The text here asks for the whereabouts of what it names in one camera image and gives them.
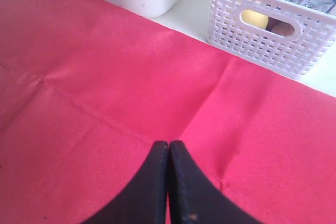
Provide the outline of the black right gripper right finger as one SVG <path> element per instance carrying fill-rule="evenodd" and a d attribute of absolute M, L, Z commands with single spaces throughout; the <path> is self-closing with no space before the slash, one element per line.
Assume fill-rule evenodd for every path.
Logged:
<path fill-rule="evenodd" d="M 260 223 L 210 182 L 182 141 L 170 143 L 167 178 L 171 223 Z"/>

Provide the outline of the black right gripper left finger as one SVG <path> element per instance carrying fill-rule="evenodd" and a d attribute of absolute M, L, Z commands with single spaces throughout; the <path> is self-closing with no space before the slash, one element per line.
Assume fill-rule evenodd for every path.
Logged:
<path fill-rule="evenodd" d="M 167 142 L 154 142 L 128 184 L 84 223 L 165 223 L 167 160 Z"/>

